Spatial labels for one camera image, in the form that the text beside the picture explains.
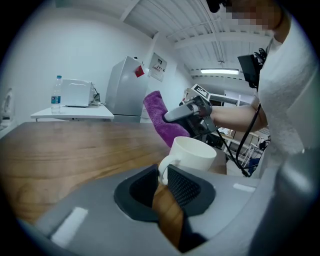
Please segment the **white table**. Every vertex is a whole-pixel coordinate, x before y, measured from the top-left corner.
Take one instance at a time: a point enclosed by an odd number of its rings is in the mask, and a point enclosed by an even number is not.
[[[36,122],[40,118],[55,118],[74,121],[76,119],[114,119],[115,116],[104,105],[90,105],[88,107],[62,106],[60,113],[52,114],[48,107],[30,116]]]

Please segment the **wooden table surface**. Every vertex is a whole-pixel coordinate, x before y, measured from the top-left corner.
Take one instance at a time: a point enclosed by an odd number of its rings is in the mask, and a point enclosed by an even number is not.
[[[0,183],[16,216],[34,223],[82,184],[159,164],[169,151],[148,123],[26,122],[0,140]],[[152,208],[177,247],[183,212],[166,186]]]

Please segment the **ceiling light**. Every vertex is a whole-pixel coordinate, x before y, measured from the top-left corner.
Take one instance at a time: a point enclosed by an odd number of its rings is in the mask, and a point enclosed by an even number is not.
[[[229,74],[239,75],[239,69],[232,68],[203,68],[201,69],[202,74]]]

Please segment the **black camera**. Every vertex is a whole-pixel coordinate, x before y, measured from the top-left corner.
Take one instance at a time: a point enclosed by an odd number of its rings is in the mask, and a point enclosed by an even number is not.
[[[220,5],[223,5],[224,7],[230,6],[230,0],[206,0],[210,12],[216,13],[220,9]]]

